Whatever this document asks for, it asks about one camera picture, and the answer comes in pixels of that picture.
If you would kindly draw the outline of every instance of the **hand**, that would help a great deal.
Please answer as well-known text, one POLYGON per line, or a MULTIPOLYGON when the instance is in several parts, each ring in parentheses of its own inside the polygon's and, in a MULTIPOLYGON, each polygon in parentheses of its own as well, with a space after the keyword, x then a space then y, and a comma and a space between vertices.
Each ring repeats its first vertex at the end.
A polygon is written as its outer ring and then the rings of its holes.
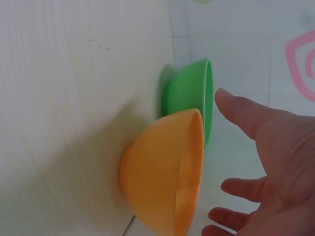
MULTIPOLYGON (((222 190, 260 203, 251 214, 215 208, 209 218, 238 236, 315 236, 315 117, 271 109, 219 89, 221 113, 256 141, 267 176, 227 179, 222 190)), ((210 225, 203 236, 231 236, 210 225)))

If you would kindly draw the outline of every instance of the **bowl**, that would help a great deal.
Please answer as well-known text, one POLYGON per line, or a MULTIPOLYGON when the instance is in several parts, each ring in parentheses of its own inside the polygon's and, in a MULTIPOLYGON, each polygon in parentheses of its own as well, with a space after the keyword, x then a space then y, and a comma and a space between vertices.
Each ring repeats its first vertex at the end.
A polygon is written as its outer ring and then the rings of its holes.
POLYGON ((213 80, 208 59, 197 61, 180 70, 165 86, 162 112, 174 112, 197 108, 204 126, 204 147, 209 143, 213 113, 213 80))
POLYGON ((124 152, 119 184, 136 217, 161 236, 185 236, 197 204, 203 162, 198 109, 165 116, 124 152))

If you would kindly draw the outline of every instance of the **white wood grain surface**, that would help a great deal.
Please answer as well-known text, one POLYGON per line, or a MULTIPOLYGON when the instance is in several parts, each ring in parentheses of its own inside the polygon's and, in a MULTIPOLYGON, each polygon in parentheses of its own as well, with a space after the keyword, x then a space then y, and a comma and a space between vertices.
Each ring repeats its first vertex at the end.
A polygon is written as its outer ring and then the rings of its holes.
POLYGON ((119 236, 124 148, 173 62, 166 0, 0 1, 0 235, 119 236))

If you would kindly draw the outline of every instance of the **white tile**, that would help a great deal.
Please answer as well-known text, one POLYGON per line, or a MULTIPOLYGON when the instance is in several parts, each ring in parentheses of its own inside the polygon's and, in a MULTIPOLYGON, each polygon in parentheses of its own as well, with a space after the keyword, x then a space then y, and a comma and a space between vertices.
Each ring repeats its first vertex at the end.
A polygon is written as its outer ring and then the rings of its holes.
MULTIPOLYGON (((285 57, 285 46, 288 42, 288 40, 274 40, 272 43, 270 106, 300 115, 314 116, 315 103, 306 99, 298 91, 288 69, 285 57)), ((305 85, 311 91, 315 91, 315 80, 308 78, 305 71, 305 59, 312 49, 315 49, 315 39, 313 43, 298 49, 295 56, 305 85)))
POLYGON ((189 30, 195 34, 255 34, 270 33, 270 18, 265 5, 239 1, 213 1, 197 4, 188 0, 189 30))
POLYGON ((188 35, 186 0, 168 0, 172 36, 188 35))
POLYGON ((315 103, 301 95, 271 94, 269 105, 302 116, 315 116, 315 103))
POLYGON ((211 60, 215 89, 249 95, 263 104, 268 100, 269 47, 269 39, 262 38, 204 36, 191 39, 193 60, 211 60))
POLYGON ((189 39, 187 37, 173 38, 174 67, 181 69, 190 63, 189 39))
POLYGON ((207 216, 214 207, 247 213, 254 211, 257 204, 224 193, 220 185, 230 177, 259 178, 264 175, 255 142, 220 113, 214 113, 213 132, 205 150, 198 207, 188 235, 200 235, 204 226, 213 223, 207 216))
POLYGON ((305 12, 314 7, 310 0, 213 0, 207 5, 188 0, 189 31, 290 37, 305 31, 305 12))

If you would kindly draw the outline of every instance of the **pink symbol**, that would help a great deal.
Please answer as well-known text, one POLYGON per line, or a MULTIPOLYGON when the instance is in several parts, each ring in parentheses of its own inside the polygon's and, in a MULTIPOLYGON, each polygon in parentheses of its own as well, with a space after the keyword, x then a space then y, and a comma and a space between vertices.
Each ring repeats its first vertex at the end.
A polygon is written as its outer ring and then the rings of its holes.
MULTIPOLYGON (((308 100, 315 102, 315 92, 309 90, 303 82, 297 60, 295 57, 296 51, 308 43, 315 42, 315 31, 308 32, 291 42, 285 47, 285 56, 292 80, 297 90, 308 100)), ((312 61, 315 59, 315 49, 311 50, 305 59, 305 71, 309 78, 313 77, 312 61)))

